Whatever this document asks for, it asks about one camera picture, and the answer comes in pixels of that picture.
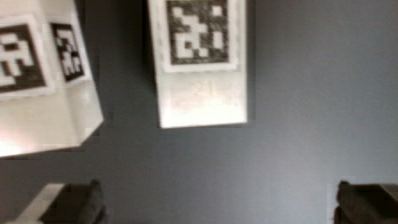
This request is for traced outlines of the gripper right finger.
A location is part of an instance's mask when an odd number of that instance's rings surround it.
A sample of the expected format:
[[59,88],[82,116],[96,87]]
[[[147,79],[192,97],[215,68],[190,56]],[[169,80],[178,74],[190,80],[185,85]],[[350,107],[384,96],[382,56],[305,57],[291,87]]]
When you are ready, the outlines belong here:
[[398,184],[341,181],[332,224],[398,224]]

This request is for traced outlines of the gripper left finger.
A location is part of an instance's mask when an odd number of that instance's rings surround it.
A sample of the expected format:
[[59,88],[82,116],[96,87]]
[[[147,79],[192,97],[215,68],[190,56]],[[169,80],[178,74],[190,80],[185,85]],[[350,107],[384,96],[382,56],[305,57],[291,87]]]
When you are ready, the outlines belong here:
[[11,224],[108,224],[99,181],[50,183]]

